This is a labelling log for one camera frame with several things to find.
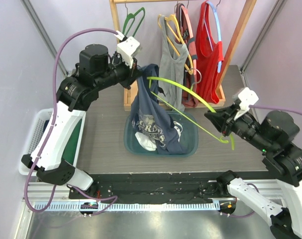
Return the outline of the navy blue tank top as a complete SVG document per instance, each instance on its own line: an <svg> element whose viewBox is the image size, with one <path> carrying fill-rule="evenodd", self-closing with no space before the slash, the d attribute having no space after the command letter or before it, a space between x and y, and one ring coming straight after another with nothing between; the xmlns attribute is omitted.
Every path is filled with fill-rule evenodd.
<svg viewBox="0 0 302 239"><path fill-rule="evenodd" d="M158 77L159 67L156 64L144 66L144 72L136 82L137 95L131 104L129 120L136 132L155 140L159 154L185 154L186 150L180 144L182 128L173 121L168 113L158 103L153 93L159 92L157 81L149 86L148 77Z"/></svg>

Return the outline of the dark green hanger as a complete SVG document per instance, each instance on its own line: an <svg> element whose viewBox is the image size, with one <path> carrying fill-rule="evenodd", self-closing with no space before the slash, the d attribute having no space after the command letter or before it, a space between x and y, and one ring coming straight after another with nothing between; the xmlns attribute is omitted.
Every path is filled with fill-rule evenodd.
<svg viewBox="0 0 302 239"><path fill-rule="evenodd" d="M127 36L130 34L134 37L137 34L142 22L144 21L145 15L146 10L144 7L141 7L134 13L129 13L127 11L127 15L122 27L122 33Z"/></svg>

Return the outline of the white tank top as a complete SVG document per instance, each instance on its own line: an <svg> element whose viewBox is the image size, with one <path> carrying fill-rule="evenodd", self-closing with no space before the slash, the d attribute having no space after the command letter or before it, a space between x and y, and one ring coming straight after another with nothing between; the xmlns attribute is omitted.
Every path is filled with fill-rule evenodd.
<svg viewBox="0 0 302 239"><path fill-rule="evenodd" d="M136 132L135 138L137 139L140 146L142 146L145 150L156 151L157 145L154 139L144 135L141 132Z"/></svg>

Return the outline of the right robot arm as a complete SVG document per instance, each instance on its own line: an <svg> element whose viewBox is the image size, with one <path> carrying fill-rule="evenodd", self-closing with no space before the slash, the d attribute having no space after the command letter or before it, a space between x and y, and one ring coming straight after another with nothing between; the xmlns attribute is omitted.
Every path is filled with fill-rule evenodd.
<svg viewBox="0 0 302 239"><path fill-rule="evenodd" d="M238 118L237 113L239 105L233 103L204 116L223 136L234 133L262 152L262 162L281 188L286 206L262 196L231 170L217 178L217 193L240 199L268 224L275 238L302 239L302 149L293 143L300 128L282 110L268 112L261 123L250 113Z"/></svg>

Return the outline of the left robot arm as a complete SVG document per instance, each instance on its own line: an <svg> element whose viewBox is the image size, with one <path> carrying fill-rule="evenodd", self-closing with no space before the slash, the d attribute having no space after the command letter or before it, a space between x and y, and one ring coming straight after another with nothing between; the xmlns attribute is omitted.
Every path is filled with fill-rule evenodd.
<svg viewBox="0 0 302 239"><path fill-rule="evenodd" d="M41 181L77 187L88 199L97 194L93 178L67 162L63 152L74 128L98 99L100 91L116 84L130 89L141 75L135 58L140 49L140 44L125 41L117 45L112 56L101 44L88 45L80 52L75 73L58 88L57 112L52 114L36 149L21 159L27 168L36 165L34 171Z"/></svg>

